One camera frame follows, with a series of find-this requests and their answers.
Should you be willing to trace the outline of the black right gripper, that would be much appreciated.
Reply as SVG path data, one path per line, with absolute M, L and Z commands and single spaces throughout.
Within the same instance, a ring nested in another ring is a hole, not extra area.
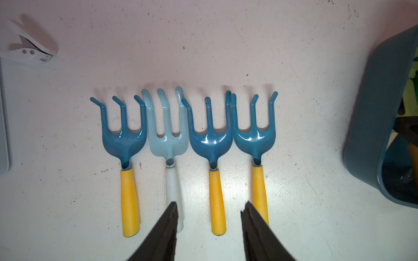
M 393 130 L 418 147 L 418 116 L 397 117 Z

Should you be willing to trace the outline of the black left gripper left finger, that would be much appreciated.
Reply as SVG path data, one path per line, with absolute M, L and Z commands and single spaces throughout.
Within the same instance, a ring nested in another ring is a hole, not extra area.
M 171 202 L 128 261 L 173 261 L 178 221 L 177 203 Z

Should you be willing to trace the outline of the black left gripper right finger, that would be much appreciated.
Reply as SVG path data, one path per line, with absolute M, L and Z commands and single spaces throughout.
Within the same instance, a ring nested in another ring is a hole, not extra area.
M 251 202 L 241 211 L 244 251 L 247 261 L 293 261 Z

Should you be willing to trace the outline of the teal storage box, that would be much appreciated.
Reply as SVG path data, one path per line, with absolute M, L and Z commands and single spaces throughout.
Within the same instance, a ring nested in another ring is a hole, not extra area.
M 417 208 L 411 144 L 393 130 L 415 51 L 418 27 L 380 43 L 369 55 L 343 152 L 348 172 L 388 200 Z

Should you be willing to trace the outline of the light blue rake pale handle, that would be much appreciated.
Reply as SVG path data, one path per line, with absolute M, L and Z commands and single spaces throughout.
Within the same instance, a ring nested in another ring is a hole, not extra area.
M 170 105 L 163 89 L 158 89 L 157 94 L 163 107 L 165 134 L 162 138 L 157 136 L 155 110 L 150 93 L 147 89 L 142 90 L 142 96 L 147 108 L 148 135 L 150 139 L 150 150 L 153 155 L 165 158 L 166 175 L 166 202 L 176 202 L 178 221 L 177 233 L 184 229 L 184 207 L 179 174 L 174 157 L 184 154 L 188 149 L 188 121 L 187 109 L 182 103 L 184 92 L 182 87 L 176 87 L 176 98 L 180 113 L 180 134 L 175 137 L 172 134 L 172 122 L 170 117 Z

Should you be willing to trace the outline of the lime green hand tool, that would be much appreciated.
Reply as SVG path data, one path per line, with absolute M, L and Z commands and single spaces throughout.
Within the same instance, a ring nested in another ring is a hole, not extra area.
M 398 110 L 399 116 L 418 115 L 418 50 L 410 68 L 407 84 Z

